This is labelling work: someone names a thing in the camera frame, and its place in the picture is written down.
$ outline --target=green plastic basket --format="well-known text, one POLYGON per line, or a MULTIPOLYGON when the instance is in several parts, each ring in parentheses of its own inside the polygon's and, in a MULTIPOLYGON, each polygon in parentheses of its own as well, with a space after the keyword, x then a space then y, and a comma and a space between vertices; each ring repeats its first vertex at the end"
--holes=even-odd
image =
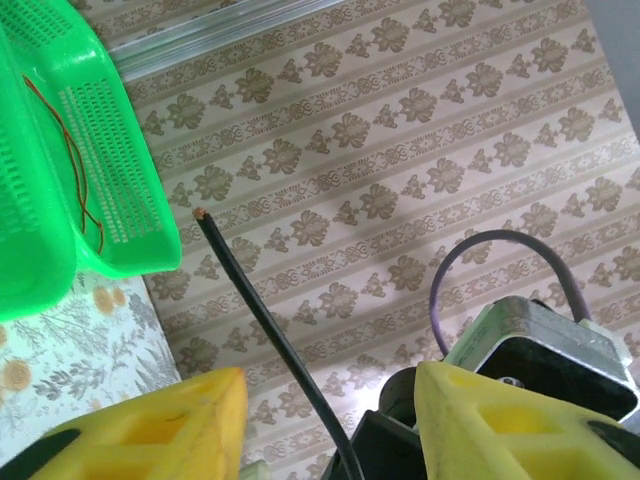
POLYGON ((67 0, 0 0, 0 320, 41 311, 76 271, 173 270, 180 238, 120 77, 67 0), (58 111, 86 167, 82 209, 58 111))

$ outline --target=wallpaper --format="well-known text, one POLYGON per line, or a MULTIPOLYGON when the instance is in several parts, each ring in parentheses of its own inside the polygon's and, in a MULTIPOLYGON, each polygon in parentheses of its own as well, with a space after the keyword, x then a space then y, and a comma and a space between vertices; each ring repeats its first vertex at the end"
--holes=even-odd
POLYGON ((56 307, 0 324, 0 465, 67 420, 177 381, 142 279, 79 274, 56 307))
MULTIPOLYGON (((319 478, 332 443, 192 218, 206 207, 350 431, 398 369, 439 358, 435 269, 475 232, 551 245, 640 353, 640 148, 580 0, 351 0, 127 85, 178 222, 146 279, 183 377, 246 368, 244 461, 319 478)), ((568 315, 516 245, 468 251, 449 342, 487 304, 568 315)))

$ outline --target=black wire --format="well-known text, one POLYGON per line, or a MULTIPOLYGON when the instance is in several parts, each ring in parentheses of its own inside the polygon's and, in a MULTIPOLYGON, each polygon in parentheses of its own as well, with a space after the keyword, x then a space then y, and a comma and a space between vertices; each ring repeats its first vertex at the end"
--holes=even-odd
POLYGON ((335 412, 331 409, 324 395, 322 395, 322 392, 302 363, 302 360, 300 360, 300 357, 298 357, 298 354, 282 333, 282 330, 275 322, 271 312, 269 312, 258 295, 258 292, 253 288, 253 285, 242 271, 242 268, 238 265, 233 253, 229 250, 218 227, 213 221, 213 218, 201 209, 196 209, 194 215, 209 245, 211 245, 211 248, 218 257, 222 268, 227 272, 229 279, 238 289, 240 296, 244 299, 249 310, 251 310, 251 313, 253 313, 267 334, 267 337, 269 337, 269 340, 271 340, 271 343, 282 357, 284 363, 289 367, 293 377, 300 384, 300 388, 302 388, 302 391, 307 398, 309 398, 309 402, 311 402, 320 420, 328 430, 329 435, 331 435, 349 480, 364 480, 364 473, 362 472, 362 467, 358 461, 356 452, 342 425, 340 425, 338 417, 336 417, 335 412))
POLYGON ((569 266, 564 263, 564 260, 562 260, 562 258, 560 258, 560 256, 554 252, 549 245, 535 237, 532 237, 531 235, 527 235, 522 232, 515 232, 513 230, 489 230, 487 232, 480 232, 463 240, 449 252, 438 267, 435 277, 433 278, 433 283, 431 284, 431 292, 429 293, 429 317, 431 319, 431 329, 433 336, 440 347, 440 351, 445 356, 449 353, 449 347, 444 340, 442 329, 440 328, 440 314, 438 313, 438 291, 440 290, 440 284, 442 283, 442 279, 447 273, 449 267, 463 252, 479 243, 491 240, 507 240, 519 243, 520 245, 529 247, 544 258, 560 281, 560 285, 564 290, 567 302, 571 308, 574 321, 578 323, 585 318, 591 318, 587 302, 585 302, 584 297, 580 292, 580 287, 578 286, 575 278, 573 278, 571 270, 569 270, 569 266))

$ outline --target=floral tablecloth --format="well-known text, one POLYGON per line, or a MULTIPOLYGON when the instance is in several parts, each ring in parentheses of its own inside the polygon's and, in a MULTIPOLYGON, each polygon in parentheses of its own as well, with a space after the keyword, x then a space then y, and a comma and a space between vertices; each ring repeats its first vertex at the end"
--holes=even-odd
POLYGON ((0 324, 0 465, 62 422, 177 381, 142 279, 80 274, 58 306, 0 324))

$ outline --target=yellow foam block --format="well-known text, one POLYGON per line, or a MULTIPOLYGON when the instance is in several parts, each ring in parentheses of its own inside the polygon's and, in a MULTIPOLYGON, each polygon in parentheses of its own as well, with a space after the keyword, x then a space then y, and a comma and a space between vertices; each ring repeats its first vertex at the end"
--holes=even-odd
POLYGON ((77 418, 81 434, 34 480, 235 480, 247 416, 239 368, 193 379, 77 418))
POLYGON ((440 362, 418 366, 418 428, 429 480, 637 480, 591 433, 617 422, 440 362))

